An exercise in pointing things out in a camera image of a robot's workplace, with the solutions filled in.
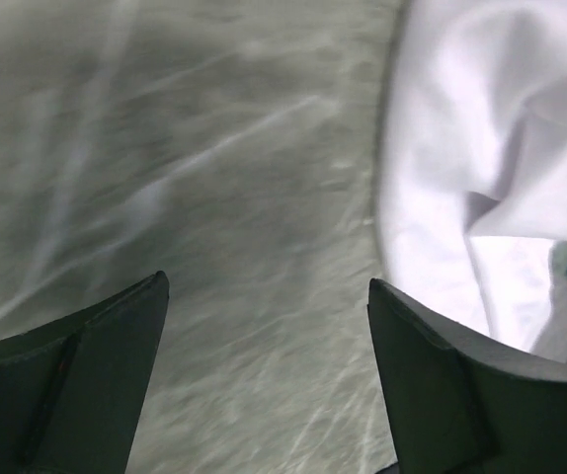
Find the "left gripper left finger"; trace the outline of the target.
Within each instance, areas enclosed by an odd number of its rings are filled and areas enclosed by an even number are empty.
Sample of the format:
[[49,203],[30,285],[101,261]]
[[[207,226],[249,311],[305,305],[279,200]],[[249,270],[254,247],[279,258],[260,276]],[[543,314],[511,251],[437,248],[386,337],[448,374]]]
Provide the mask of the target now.
[[169,303],[158,272],[0,340],[0,473],[123,473]]

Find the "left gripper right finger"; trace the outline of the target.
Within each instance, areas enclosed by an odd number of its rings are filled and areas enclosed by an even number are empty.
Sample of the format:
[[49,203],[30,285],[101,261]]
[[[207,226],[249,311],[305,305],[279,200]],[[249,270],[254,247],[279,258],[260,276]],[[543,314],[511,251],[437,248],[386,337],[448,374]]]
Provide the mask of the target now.
[[567,363],[501,344],[380,279],[368,323],[393,473],[567,473]]

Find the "white t shirt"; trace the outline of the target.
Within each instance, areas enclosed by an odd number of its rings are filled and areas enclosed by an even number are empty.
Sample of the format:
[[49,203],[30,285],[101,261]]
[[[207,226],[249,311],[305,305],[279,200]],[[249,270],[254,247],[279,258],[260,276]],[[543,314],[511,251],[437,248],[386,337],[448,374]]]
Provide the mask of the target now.
[[412,1],[386,88],[389,282],[567,361],[567,1]]

